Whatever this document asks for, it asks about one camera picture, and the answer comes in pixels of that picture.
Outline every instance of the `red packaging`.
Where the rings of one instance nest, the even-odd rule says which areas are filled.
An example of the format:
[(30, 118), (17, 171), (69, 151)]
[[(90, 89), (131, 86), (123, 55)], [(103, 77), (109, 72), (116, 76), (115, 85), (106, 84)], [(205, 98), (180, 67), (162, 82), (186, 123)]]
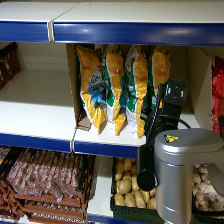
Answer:
[(220, 135), (219, 116), (224, 116), (224, 74), (223, 70), (212, 66), (213, 131)]
[(224, 59), (215, 56), (215, 67), (224, 70)]

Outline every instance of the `snack bag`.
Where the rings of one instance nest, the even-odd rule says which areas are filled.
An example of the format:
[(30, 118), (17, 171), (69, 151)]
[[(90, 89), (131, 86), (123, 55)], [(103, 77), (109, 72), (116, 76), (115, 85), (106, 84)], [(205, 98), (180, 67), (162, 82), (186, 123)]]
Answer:
[(141, 46), (133, 45), (125, 61), (126, 115), (132, 132), (141, 138), (145, 122), (140, 119), (143, 99), (147, 93), (148, 68)]
[(213, 131), (220, 135), (219, 117), (224, 116), (224, 74), (223, 70), (212, 66), (212, 99), (214, 115)]
[(155, 49), (153, 55), (149, 58), (147, 98), (149, 102), (151, 102), (152, 110), (156, 105), (156, 94), (159, 83), (164, 84), (170, 76), (171, 63), (165, 54), (166, 52), (167, 48), (162, 46)]
[(80, 62), (80, 96), (90, 122), (97, 128), (107, 119), (105, 88), (102, 80), (101, 50), (76, 46)]
[(117, 136), (126, 120), (125, 101), (122, 102), (123, 58), (118, 45), (108, 45), (102, 66), (106, 86), (107, 118)]

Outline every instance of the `bag of produce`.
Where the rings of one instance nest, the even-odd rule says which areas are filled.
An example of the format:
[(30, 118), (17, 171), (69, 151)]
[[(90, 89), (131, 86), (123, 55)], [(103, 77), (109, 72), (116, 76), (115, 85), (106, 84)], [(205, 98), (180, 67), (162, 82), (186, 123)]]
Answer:
[(126, 120), (125, 99), (122, 94), (123, 58), (118, 45), (108, 45), (102, 65), (106, 86), (107, 118), (117, 136)]
[(145, 122), (140, 119), (143, 99), (147, 93), (148, 68), (140, 45), (133, 45), (125, 61), (126, 115), (132, 132), (141, 138)]
[(167, 48), (160, 46), (155, 49), (153, 55), (149, 58), (147, 98), (149, 99), (148, 102), (151, 102), (148, 107), (151, 107), (152, 110), (156, 105), (159, 83), (164, 84), (170, 76), (171, 63), (166, 52)]
[(76, 46), (80, 62), (80, 96), (90, 122), (100, 132), (100, 125), (107, 119), (105, 88), (102, 79), (101, 50)]

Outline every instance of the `produce bin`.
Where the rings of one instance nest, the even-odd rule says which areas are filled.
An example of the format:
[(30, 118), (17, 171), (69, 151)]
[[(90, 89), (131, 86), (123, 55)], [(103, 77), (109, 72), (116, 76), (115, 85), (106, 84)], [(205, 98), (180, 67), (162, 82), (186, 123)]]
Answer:
[[(115, 166), (116, 159), (113, 159), (112, 167), (112, 186), (111, 186), (111, 199), (110, 199), (110, 209), (113, 211), (114, 218), (142, 221), (149, 223), (164, 224), (164, 220), (159, 216), (156, 210), (143, 209), (143, 208), (131, 208), (126, 206), (115, 205), (114, 195), (115, 191)], [(192, 196), (192, 217), (190, 224), (221, 224), (224, 223), (224, 211), (199, 211), (194, 205), (195, 198)]]

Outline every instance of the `potato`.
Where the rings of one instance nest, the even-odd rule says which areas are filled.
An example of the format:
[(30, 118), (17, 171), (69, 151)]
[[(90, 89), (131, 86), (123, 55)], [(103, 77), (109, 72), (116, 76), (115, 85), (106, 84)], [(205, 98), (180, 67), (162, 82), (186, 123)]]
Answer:
[(135, 191), (135, 202), (137, 208), (146, 208), (145, 201), (140, 191)]
[(137, 174), (137, 166), (136, 166), (136, 164), (133, 164), (133, 165), (132, 165), (132, 168), (131, 168), (131, 174), (132, 174), (132, 175), (134, 175), (134, 174), (136, 175), (136, 174)]
[(121, 158), (121, 157), (116, 157), (116, 162), (123, 162), (123, 158)]
[(131, 194), (131, 193), (127, 193), (127, 194), (125, 195), (125, 199), (124, 199), (124, 201), (125, 201), (125, 205), (126, 205), (127, 207), (136, 207), (136, 204), (135, 204), (135, 197), (133, 196), (133, 194)]
[(115, 191), (116, 191), (116, 193), (120, 193), (119, 189), (118, 189), (118, 186), (119, 186), (120, 182), (121, 181), (116, 181), (116, 183), (115, 183)]
[(114, 195), (115, 205), (125, 206), (124, 197), (121, 194)]
[(156, 189), (153, 188), (153, 189), (150, 191), (150, 197), (151, 197), (151, 198), (152, 198), (152, 197), (155, 197), (155, 195), (156, 195)]
[(142, 193), (145, 203), (148, 204), (150, 199), (149, 191), (143, 191), (142, 189), (140, 189), (140, 192)]
[(122, 162), (118, 162), (115, 167), (115, 180), (119, 181), (122, 178), (124, 172), (124, 166)]
[(131, 180), (131, 173), (130, 173), (130, 172), (125, 172), (125, 173), (123, 174), (123, 179), (125, 179), (125, 178), (128, 178), (128, 179)]
[(118, 191), (120, 194), (127, 194), (131, 190), (131, 180), (126, 178), (120, 181)]
[(155, 197), (153, 197), (149, 200), (149, 203), (147, 204), (147, 208), (156, 210), (156, 198)]
[(131, 170), (132, 167), (131, 159), (124, 159), (123, 164), (124, 164), (124, 172)]
[(131, 177), (131, 182), (132, 182), (132, 190), (133, 191), (138, 191), (139, 190), (139, 186), (137, 184), (137, 176), (136, 175), (133, 175)]

